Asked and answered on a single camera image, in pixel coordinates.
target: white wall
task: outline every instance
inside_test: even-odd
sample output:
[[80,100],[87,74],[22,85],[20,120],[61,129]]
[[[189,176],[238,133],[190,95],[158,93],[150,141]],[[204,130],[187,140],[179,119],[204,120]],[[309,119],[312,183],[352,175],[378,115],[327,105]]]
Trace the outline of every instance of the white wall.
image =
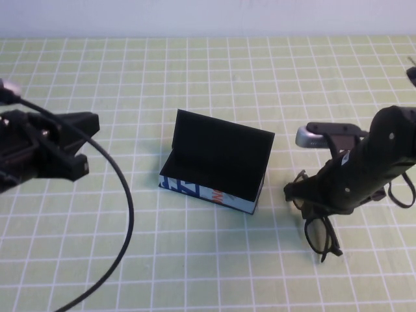
[[414,34],[416,0],[0,0],[0,36]]

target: black cable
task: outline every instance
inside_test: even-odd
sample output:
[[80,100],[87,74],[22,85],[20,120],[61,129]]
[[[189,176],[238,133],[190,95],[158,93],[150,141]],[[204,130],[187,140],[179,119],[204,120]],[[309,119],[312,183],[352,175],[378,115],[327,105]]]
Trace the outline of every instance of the black cable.
[[393,195],[393,193],[391,192],[391,181],[389,182],[388,195],[389,195],[389,197],[390,197],[390,199],[392,200],[393,203],[395,203],[396,205],[398,205],[400,208],[407,209],[407,208],[410,208],[411,206],[413,206],[413,204],[416,201],[416,189],[415,189],[415,185],[413,185],[413,183],[411,182],[411,179],[409,178],[409,176],[408,176],[407,173],[404,172],[402,174],[402,177],[403,177],[404,181],[409,185],[409,188],[411,190],[411,195],[413,196],[413,199],[411,200],[411,203],[409,205],[408,204],[405,204],[405,203],[402,203],[400,200],[398,200]]
[[135,219],[135,212],[133,207],[133,199],[131,197],[129,185],[127,184],[127,181],[125,180],[125,177],[116,164],[115,160],[92,138],[88,137],[84,132],[79,130],[78,128],[68,124],[61,118],[54,115],[52,112],[49,112],[48,110],[45,110],[38,105],[32,104],[31,102],[28,102],[24,99],[18,98],[18,103],[22,104],[23,106],[26,106],[34,111],[37,111],[49,119],[53,120],[54,122],[57,122],[58,124],[62,125],[63,127],[67,127],[69,130],[77,133],[82,139],[86,140],[89,144],[91,144],[96,150],[98,150],[106,160],[111,164],[111,166],[114,168],[115,172],[117,173],[117,176],[120,178],[120,181],[123,185],[123,189],[125,191],[125,195],[127,196],[127,205],[129,209],[129,226],[127,228],[127,234],[125,236],[125,240],[122,246],[122,249],[117,255],[117,258],[114,260],[113,264],[110,266],[108,271],[93,285],[91,288],[87,289],[82,295],[80,295],[78,298],[72,300],[70,303],[64,305],[63,307],[57,309],[55,312],[65,312],[69,309],[75,307],[77,304],[81,303],[83,300],[87,299],[94,291],[96,291],[100,286],[104,284],[104,282],[111,276],[111,274],[116,270],[117,266],[120,264],[120,261],[122,260],[127,247],[129,246],[131,236],[133,234],[133,225],[134,225],[134,219]]

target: small box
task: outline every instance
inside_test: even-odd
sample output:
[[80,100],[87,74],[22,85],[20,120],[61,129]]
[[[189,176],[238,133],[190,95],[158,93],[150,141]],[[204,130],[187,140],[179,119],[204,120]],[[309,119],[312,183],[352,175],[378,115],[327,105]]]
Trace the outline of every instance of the small box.
[[178,110],[159,186],[254,213],[274,133]]

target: silver metal part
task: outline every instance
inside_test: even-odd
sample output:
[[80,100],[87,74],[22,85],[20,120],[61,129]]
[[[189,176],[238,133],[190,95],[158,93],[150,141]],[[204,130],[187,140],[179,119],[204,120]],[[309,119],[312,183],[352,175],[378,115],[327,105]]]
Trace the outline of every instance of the silver metal part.
[[328,142],[323,135],[316,135],[309,132],[306,126],[298,128],[295,143],[301,148],[329,148]]

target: grid mat surface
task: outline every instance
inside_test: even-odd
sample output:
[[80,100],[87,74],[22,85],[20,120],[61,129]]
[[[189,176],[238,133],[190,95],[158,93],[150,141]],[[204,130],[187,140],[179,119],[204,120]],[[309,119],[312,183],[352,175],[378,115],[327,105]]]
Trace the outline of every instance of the grid mat surface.
[[[74,311],[416,311],[416,207],[382,200],[333,217],[344,255],[319,264],[282,191],[330,158],[295,146],[301,125],[368,130],[382,107],[414,105],[414,55],[416,36],[0,40],[1,77],[26,99],[99,114],[94,138],[133,192],[127,255]],[[158,188],[179,108],[275,132],[253,216]],[[91,169],[80,181],[31,180],[0,196],[2,312],[68,303],[118,253],[120,182],[93,148],[82,152]],[[403,180],[393,191],[410,201]]]

